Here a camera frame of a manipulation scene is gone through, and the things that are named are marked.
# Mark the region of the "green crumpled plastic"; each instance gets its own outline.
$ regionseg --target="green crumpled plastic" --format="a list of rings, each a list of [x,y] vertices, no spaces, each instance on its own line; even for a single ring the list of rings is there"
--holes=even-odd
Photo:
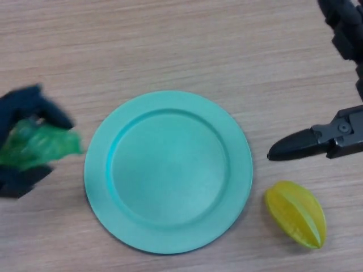
[[[20,120],[0,150],[0,165],[17,167],[21,171],[60,160],[71,154],[83,154],[77,132],[50,124]]]

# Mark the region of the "wood grain surface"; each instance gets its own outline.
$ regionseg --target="wood grain surface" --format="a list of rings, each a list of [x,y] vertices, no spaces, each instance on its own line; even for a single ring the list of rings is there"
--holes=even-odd
[[[331,44],[313,0],[1,0],[1,94],[41,82],[77,120],[85,146],[117,106],[186,90],[224,107],[244,130],[254,184],[241,217],[194,252],[158,256],[109,235],[66,158],[18,201],[0,201],[0,271],[348,272],[363,266],[363,153],[274,163],[281,137],[361,104],[355,65]],[[323,249],[303,250],[263,204],[287,179],[324,207]]]

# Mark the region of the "wooden table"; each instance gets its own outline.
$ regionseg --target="wooden table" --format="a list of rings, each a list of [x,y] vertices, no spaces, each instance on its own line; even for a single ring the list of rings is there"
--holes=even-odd
[[[218,240],[157,256],[103,229],[86,201],[84,157],[66,158],[30,194],[0,201],[1,271],[362,271],[363,154],[266,159],[281,137],[361,103],[355,65],[331,38],[308,0],[2,0],[1,94],[42,82],[77,120],[87,146],[102,120],[137,95],[198,93],[243,128],[254,184],[243,214]],[[320,200],[323,249],[303,250],[267,214],[263,194],[282,179]]]

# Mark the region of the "teal plate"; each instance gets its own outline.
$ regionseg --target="teal plate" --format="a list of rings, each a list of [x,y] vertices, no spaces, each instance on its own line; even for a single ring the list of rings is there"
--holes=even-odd
[[[234,119],[181,91],[112,112],[88,148],[85,187],[101,224],[147,252],[182,253],[221,236],[246,204],[252,159]]]

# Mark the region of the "tabletop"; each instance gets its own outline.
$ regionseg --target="tabletop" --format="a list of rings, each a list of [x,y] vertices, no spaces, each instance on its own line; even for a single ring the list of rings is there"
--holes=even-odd
[[[361,104],[355,64],[331,44],[312,0],[3,0],[1,94],[41,82],[90,143],[122,103],[155,90],[215,101],[243,129],[254,161],[247,206],[213,243],[173,256],[134,250],[90,209],[84,156],[18,201],[0,201],[2,271],[361,271],[363,154],[271,162],[278,139]],[[327,239],[308,251],[271,219],[264,192],[278,180],[311,190]]]

